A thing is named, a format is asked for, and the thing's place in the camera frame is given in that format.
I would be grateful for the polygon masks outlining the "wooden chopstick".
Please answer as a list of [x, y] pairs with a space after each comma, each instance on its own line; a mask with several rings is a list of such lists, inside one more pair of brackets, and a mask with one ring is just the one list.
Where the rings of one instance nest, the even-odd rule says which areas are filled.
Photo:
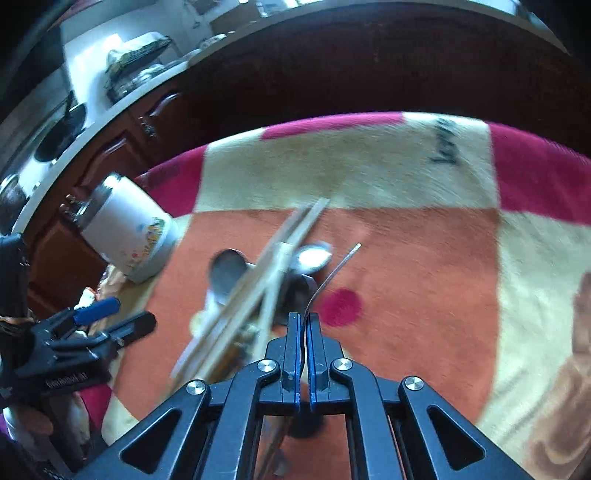
[[171, 372], [171, 391], [192, 379], [211, 380], [243, 326], [253, 316], [257, 317], [257, 334], [259, 309], [276, 245], [280, 242], [293, 244], [295, 252], [328, 205], [329, 199], [321, 198], [291, 213], [264, 247], [256, 265], [238, 281], [221, 310], [212, 318], [206, 318], [203, 310], [193, 316], [190, 322], [192, 339]]
[[250, 352], [252, 361], [263, 359], [266, 354], [266, 344], [269, 341], [271, 327], [273, 326], [273, 317], [276, 313], [280, 288], [283, 285], [283, 278], [287, 274], [293, 252], [294, 245], [287, 242], [280, 242], [276, 245], [276, 250], [274, 250], [270, 274], [266, 278], [266, 289], [263, 291], [263, 301], [259, 309], [257, 334]]

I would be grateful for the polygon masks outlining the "metal spoon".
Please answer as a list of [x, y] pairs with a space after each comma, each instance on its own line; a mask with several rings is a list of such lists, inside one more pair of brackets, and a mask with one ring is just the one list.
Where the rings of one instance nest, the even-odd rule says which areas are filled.
[[331, 262], [332, 246], [329, 243], [311, 243], [297, 249], [294, 254], [294, 270], [304, 275], [321, 271]]

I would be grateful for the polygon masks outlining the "glass-lidded pot on stove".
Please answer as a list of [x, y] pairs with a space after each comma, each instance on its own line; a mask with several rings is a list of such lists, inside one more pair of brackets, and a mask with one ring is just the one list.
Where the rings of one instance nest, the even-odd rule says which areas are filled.
[[29, 197], [19, 183], [18, 174], [11, 174], [1, 182], [0, 192], [0, 231], [9, 235], [19, 214]]

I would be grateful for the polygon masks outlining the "black dish drying rack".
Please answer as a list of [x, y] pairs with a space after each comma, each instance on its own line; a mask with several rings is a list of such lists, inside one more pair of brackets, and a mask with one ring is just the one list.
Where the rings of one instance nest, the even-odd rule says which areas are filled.
[[144, 33], [111, 49], [106, 55], [104, 90], [107, 99], [116, 104], [181, 58], [176, 42], [156, 31]]

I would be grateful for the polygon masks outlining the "dark wooden kitchen cabinets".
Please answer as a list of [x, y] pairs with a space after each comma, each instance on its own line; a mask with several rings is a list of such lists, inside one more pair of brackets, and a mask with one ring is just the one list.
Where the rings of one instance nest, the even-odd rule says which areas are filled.
[[133, 91], [62, 154], [21, 211], [29, 307], [75, 304], [103, 260], [59, 207], [108, 173], [311, 117], [419, 111], [506, 124], [590, 150], [590, 67], [552, 33], [470, 1], [318, 2], [239, 29]]

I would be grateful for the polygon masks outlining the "metal fork wooden handle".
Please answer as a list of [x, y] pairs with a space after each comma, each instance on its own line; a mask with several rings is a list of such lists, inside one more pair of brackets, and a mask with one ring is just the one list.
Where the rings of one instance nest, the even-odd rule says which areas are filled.
[[[308, 331], [308, 325], [311, 324], [311, 320], [310, 320], [310, 315], [311, 315], [311, 308], [314, 306], [315, 300], [318, 298], [318, 296], [320, 296], [322, 294], [322, 292], [324, 292], [325, 288], [328, 287], [329, 283], [332, 282], [332, 279], [335, 278], [336, 275], [338, 275], [339, 271], [342, 270], [342, 268], [345, 267], [346, 263], [349, 262], [349, 260], [351, 260], [353, 258], [353, 256], [356, 255], [356, 252], [360, 250], [360, 248], [362, 248], [362, 243], [358, 242], [356, 243], [353, 248], [351, 250], [349, 250], [348, 253], [346, 253], [346, 255], [344, 257], [342, 257], [342, 260], [339, 261], [339, 264], [335, 266], [334, 269], [332, 269], [331, 272], [329, 272], [328, 275], [325, 276], [324, 281], [322, 281], [322, 283], [320, 284], [320, 286], [318, 286], [318, 288], [315, 290], [315, 293], [311, 295], [311, 299], [308, 301], [307, 306], [304, 309], [304, 323], [303, 323], [303, 329], [304, 329], [304, 334], [303, 334], [303, 339], [304, 339], [304, 359], [305, 359], [305, 367], [307, 367], [307, 372], [310, 371], [310, 368], [312, 366], [312, 361], [308, 360], [308, 353], [310, 353], [311, 347], [308, 347], [308, 340], [307, 340], [307, 331]], [[311, 374], [308, 373], [308, 380], [311, 380]]]

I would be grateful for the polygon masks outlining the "white printed utensil jar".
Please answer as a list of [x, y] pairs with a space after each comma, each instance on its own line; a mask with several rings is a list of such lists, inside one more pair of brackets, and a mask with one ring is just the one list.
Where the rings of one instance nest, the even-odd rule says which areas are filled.
[[135, 284], [163, 269], [178, 239], [172, 217], [117, 173], [107, 175], [77, 204], [73, 223], [102, 258]]

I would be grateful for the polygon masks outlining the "black wok on stove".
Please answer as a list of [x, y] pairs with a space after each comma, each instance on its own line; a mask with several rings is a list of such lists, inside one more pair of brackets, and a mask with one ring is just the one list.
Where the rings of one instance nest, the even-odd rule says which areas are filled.
[[34, 157], [39, 162], [57, 160], [83, 131], [86, 120], [84, 103], [73, 105], [74, 91], [68, 93], [63, 116], [51, 127], [35, 150]]

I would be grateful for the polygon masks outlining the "patchwork fleece blanket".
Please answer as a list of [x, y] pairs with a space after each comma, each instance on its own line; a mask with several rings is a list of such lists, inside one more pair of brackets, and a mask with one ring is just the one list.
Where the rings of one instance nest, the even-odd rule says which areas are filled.
[[225, 248], [256, 259], [290, 211], [329, 207], [311, 240], [360, 251], [315, 302], [322, 330], [375, 374], [418, 375], [537, 479], [588, 478], [590, 161], [533, 134], [417, 113], [260, 128], [186, 151], [138, 183], [182, 238], [124, 292], [156, 331], [123, 355], [112, 443], [162, 398]]

